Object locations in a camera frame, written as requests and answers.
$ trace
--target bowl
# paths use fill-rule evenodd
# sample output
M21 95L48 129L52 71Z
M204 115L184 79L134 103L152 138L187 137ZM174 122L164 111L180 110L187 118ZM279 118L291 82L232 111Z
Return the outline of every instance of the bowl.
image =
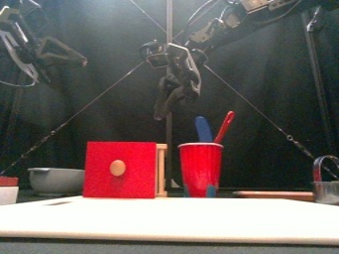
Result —
M37 195L60 196L83 192L84 170L31 168L28 172L31 187Z

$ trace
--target red marker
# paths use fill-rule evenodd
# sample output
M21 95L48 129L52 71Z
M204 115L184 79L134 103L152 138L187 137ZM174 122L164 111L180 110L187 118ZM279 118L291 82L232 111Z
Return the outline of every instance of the red marker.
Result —
M228 131L228 127L230 127L230 125L231 125L231 123L232 123L232 121L234 121L235 116L236 116L236 113L235 113L234 111L230 111L230 112L228 112L228 115L227 115L227 117L226 117L226 120L224 120L224 122L223 122L223 125L222 125L222 127L220 127L218 136L216 136L216 138L215 138L215 143L218 143L218 144L222 143L222 140L223 140L223 138L224 138L224 136L226 136L226 133L227 133L227 131Z

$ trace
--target red box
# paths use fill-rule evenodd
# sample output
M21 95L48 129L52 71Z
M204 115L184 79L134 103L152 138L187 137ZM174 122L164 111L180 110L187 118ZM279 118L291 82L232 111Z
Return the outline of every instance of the red box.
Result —
M126 167L120 176L111 172L116 162ZM84 197L154 198L155 178L156 143L87 143Z

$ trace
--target metal rod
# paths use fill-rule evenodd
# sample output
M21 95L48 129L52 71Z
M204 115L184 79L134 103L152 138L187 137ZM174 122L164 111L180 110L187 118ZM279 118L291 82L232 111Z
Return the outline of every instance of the metal rod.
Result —
M166 41L167 44L172 43L174 36L174 2L172 0L167 0L167 8L166 8ZM167 75L171 73L171 68L167 68ZM174 114L170 113L166 117L166 143L167 143L167 160L166 160L166 189L172 188L172 129L174 129Z
M318 103L323 121L323 128L324 128L324 135L326 135L326 142L328 149L332 154L336 154L335 144L334 144L334 133L331 129L331 121L330 121L330 113L328 113L328 106L326 102L326 92L323 86L323 79L322 79L322 72L319 66L319 59L316 54L316 47L315 47L315 40L314 34L307 31L307 25L311 22L308 12L302 13L302 20L303 20L303 27L304 27L304 37L307 43L307 49L310 54L310 63L311 63L311 70L314 76L314 84L316 89L318 95Z

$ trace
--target cup rim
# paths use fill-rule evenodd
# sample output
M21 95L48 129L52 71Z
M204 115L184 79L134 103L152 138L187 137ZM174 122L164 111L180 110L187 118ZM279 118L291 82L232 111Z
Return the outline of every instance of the cup rim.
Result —
M184 143L184 144L180 144L178 146L178 148L180 147L186 147L186 146L216 146L216 147L220 147L220 148L224 148L223 145L220 145L219 143L214 143L214 142L191 142L191 143Z

